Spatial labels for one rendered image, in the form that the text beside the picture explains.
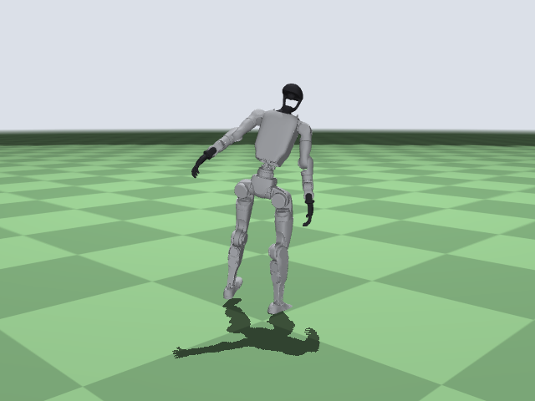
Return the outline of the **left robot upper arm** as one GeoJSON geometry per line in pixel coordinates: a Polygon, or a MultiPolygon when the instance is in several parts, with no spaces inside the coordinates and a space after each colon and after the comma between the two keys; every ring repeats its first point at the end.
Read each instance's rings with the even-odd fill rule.
{"type": "Polygon", "coordinates": [[[251,115],[248,116],[238,127],[238,130],[232,134],[234,142],[239,142],[242,140],[243,136],[252,130],[257,125],[260,126],[262,122],[262,117],[267,111],[262,109],[255,109],[252,111],[251,115]]]}

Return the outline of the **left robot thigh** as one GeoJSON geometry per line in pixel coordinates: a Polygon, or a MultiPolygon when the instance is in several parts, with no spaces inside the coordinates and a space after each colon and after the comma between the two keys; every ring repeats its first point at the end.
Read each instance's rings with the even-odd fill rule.
{"type": "Polygon", "coordinates": [[[251,179],[240,180],[235,186],[236,200],[236,232],[233,238],[234,246],[244,246],[247,243],[247,229],[252,213],[254,195],[249,193],[251,179]]]}

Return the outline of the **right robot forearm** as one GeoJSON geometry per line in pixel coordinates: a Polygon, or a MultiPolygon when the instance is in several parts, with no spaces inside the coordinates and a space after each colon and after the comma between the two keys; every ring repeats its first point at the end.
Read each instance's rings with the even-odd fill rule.
{"type": "Polygon", "coordinates": [[[305,199],[306,194],[310,193],[313,199],[314,193],[313,193],[313,159],[312,157],[308,157],[308,167],[306,170],[301,171],[301,176],[302,176],[303,191],[304,191],[303,198],[305,199]]]}

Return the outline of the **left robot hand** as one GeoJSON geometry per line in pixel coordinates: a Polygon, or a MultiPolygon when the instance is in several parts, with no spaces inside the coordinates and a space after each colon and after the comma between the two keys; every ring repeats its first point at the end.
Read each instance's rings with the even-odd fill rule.
{"type": "Polygon", "coordinates": [[[210,160],[212,158],[212,156],[217,152],[217,149],[215,147],[211,147],[209,150],[205,150],[203,153],[204,155],[202,155],[196,162],[196,165],[192,168],[192,176],[194,178],[196,178],[197,176],[197,173],[200,174],[200,172],[198,171],[198,167],[205,161],[205,160],[210,160]],[[196,173],[197,172],[197,173],[196,173]]]}

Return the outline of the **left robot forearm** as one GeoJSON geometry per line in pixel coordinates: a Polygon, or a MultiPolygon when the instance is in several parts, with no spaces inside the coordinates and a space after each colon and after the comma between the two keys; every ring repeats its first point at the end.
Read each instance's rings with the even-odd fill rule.
{"type": "Polygon", "coordinates": [[[215,147],[217,149],[217,152],[212,156],[215,157],[217,153],[222,152],[227,146],[232,145],[234,143],[234,138],[232,134],[238,130],[238,127],[230,129],[226,134],[223,135],[222,138],[220,138],[217,142],[214,143],[214,145],[210,146],[207,150],[209,150],[211,147],[215,147]]]}

